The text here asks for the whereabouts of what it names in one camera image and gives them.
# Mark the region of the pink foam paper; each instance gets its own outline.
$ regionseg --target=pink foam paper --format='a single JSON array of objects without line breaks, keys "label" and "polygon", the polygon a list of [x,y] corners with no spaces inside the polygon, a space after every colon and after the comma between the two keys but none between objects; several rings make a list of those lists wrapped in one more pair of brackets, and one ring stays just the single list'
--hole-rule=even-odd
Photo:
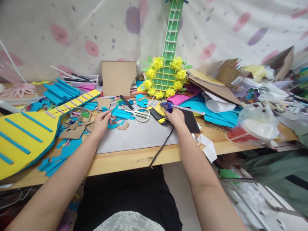
[{"label": "pink foam paper", "polygon": [[191,97],[186,96],[186,95],[180,95],[178,93],[176,93],[174,96],[171,96],[168,98],[169,101],[171,101],[174,105],[180,105],[181,103],[183,103],[184,101],[198,95],[199,93],[195,93],[194,95],[192,95]]},{"label": "pink foam paper", "polygon": [[82,87],[78,87],[78,88],[80,88],[80,89],[82,89],[82,90],[85,90],[85,91],[89,92],[89,91],[94,90],[94,89],[95,89],[95,86],[82,86]]}]

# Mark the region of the pink paper cutout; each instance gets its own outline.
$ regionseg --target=pink paper cutout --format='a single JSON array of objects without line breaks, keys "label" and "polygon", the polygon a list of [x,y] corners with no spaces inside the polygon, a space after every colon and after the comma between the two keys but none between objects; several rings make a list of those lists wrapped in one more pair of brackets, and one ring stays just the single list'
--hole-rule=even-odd
[{"label": "pink paper cutout", "polygon": [[174,96],[169,97],[168,100],[171,101],[174,105],[180,105],[181,103],[183,103],[186,100],[198,95],[199,93],[195,93],[191,97],[186,96],[186,95],[180,95],[180,94],[176,93]]}]

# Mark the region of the yellow foam sheet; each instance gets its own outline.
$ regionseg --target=yellow foam sheet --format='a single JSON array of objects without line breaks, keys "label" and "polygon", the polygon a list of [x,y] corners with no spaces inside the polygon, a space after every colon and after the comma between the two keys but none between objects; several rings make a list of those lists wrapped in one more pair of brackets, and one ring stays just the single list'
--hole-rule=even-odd
[{"label": "yellow foam sheet", "polygon": [[[100,94],[99,91],[93,90],[89,92],[93,97]],[[84,94],[89,100],[93,97],[90,97],[87,94]],[[81,105],[82,103],[74,99],[72,100],[77,106]],[[66,105],[68,107],[71,107],[72,109],[77,107],[71,102],[67,102]],[[63,110],[64,112],[70,111],[65,106],[61,105],[58,106],[58,109]],[[58,110],[52,109],[48,111],[49,113],[56,116],[56,118],[53,118],[46,114],[45,112],[26,112],[27,115],[31,116],[32,118],[36,119],[46,127],[52,130],[52,132],[49,132],[45,128],[41,127],[34,121],[28,119],[21,113],[15,113],[7,116],[0,117],[0,131],[4,133],[6,136],[11,138],[13,141],[18,143],[19,145],[23,146],[27,150],[29,150],[31,153],[26,154],[22,150],[20,150],[18,147],[4,139],[2,136],[0,136],[0,153],[2,153],[4,156],[9,158],[14,162],[14,164],[8,164],[2,159],[0,159],[0,180],[9,177],[20,170],[24,169],[26,166],[28,166],[32,161],[34,161],[42,152],[45,151],[45,149],[52,143],[53,139],[56,136],[57,132],[57,126],[58,121],[62,115]],[[41,139],[43,142],[39,142],[35,140],[34,138],[30,137],[20,129],[16,128],[11,123],[5,121],[5,118],[10,119],[17,125],[21,126],[23,129],[27,130],[37,138]]]}]

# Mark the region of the paper scrap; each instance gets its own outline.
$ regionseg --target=paper scrap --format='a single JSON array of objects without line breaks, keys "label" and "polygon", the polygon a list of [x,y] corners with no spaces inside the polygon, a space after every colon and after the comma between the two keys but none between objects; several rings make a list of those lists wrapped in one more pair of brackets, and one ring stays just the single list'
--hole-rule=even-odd
[{"label": "paper scrap", "polygon": [[106,108],[110,108],[110,104],[112,102],[112,100],[110,99],[102,99],[102,98],[96,98],[96,101],[98,102],[98,108],[100,110],[100,108],[102,107],[106,107]]},{"label": "paper scrap", "polygon": [[203,152],[212,164],[213,161],[217,159],[213,142],[202,134],[197,138],[197,140],[205,146],[205,148],[203,148]]}]

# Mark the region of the blue foam stripe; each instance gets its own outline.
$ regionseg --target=blue foam stripe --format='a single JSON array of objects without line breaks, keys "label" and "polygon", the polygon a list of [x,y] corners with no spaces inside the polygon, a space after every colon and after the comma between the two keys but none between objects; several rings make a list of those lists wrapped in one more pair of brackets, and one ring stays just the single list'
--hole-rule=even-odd
[{"label": "blue foam stripe", "polygon": [[57,149],[59,149],[60,147],[62,147],[63,144],[65,144],[67,142],[68,138],[63,139],[58,145],[57,145]]},{"label": "blue foam stripe", "polygon": [[8,164],[14,164],[14,161],[10,160],[9,158],[7,158],[5,155],[3,155],[2,153],[0,153],[0,159],[4,160],[5,162],[7,162]]},{"label": "blue foam stripe", "polygon": [[45,125],[43,125],[41,122],[37,121],[36,119],[32,118],[31,116],[27,115],[26,113],[22,112],[21,113],[23,116],[27,117],[28,119],[32,120],[33,122],[37,123],[41,127],[45,128],[47,131],[52,132],[52,130]]},{"label": "blue foam stripe", "polygon": [[26,133],[28,136],[32,137],[33,139],[35,139],[36,141],[42,143],[43,141],[39,138],[37,138],[35,135],[31,134],[30,132],[28,132],[27,130],[23,129],[21,126],[19,126],[18,124],[14,123],[12,120],[5,118],[5,121],[9,122],[10,124],[14,125],[15,127],[17,127],[18,129],[22,130],[24,133]]},{"label": "blue foam stripe", "polygon": [[13,144],[15,147],[19,148],[21,151],[23,151],[26,154],[30,154],[31,152],[24,148],[23,146],[21,146],[20,144],[16,143],[14,140],[12,140],[10,137],[8,137],[7,135],[3,134],[2,132],[0,132],[0,136],[2,136],[4,139],[6,139],[7,141],[9,141],[11,144]]}]

